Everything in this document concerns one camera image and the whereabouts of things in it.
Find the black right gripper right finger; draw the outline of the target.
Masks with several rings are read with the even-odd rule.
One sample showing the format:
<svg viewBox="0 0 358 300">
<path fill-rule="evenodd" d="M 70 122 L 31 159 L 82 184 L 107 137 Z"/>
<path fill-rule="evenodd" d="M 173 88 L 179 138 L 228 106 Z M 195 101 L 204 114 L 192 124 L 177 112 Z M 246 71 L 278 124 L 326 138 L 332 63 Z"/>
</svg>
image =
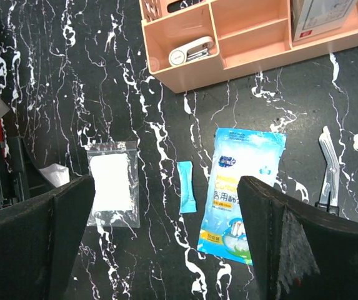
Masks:
<svg viewBox="0 0 358 300">
<path fill-rule="evenodd" d="M 261 299 L 358 299 L 358 222 L 252 176 L 237 193 Z"/>
</svg>

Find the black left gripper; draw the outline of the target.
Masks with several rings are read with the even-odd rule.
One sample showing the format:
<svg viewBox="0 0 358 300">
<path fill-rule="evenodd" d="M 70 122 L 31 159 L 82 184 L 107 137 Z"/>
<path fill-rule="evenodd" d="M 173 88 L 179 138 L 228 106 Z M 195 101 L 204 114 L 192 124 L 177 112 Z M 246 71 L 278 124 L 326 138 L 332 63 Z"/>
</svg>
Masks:
<svg viewBox="0 0 358 300">
<path fill-rule="evenodd" d="M 5 138 L 1 118 L 9 108 L 0 98 L 0 209 L 54 189 L 34 165 L 21 137 Z"/>
</svg>

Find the white gauze pad packet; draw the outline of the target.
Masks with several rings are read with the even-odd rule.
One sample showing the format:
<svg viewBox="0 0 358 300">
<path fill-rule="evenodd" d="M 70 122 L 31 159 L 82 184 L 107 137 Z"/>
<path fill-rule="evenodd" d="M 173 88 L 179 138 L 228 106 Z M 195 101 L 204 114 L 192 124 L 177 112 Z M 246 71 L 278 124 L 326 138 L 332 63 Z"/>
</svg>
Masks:
<svg viewBox="0 0 358 300">
<path fill-rule="evenodd" d="M 70 181 L 69 169 L 60 164 L 54 163 L 39 169 L 39 171 L 55 188 L 61 187 Z"/>
</svg>

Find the clear bag white gauze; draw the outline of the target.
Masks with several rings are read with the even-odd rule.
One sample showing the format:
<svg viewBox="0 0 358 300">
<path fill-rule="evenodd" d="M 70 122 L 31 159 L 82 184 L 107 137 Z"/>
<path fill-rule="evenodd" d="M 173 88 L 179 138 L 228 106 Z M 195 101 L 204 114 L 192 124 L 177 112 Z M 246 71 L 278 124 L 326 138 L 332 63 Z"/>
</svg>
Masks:
<svg viewBox="0 0 358 300">
<path fill-rule="evenodd" d="M 87 225 L 139 228 L 137 142 L 92 144 L 86 152 L 95 184 Z"/>
</svg>

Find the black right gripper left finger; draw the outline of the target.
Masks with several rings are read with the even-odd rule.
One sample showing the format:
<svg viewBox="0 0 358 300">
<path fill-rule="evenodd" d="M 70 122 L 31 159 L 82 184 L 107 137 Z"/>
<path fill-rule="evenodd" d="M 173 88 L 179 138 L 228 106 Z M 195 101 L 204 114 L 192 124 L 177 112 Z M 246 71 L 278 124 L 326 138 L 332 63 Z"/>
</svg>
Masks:
<svg viewBox="0 0 358 300">
<path fill-rule="evenodd" d="M 0 299 L 62 299 L 94 195 L 83 176 L 0 210 Z"/>
</svg>

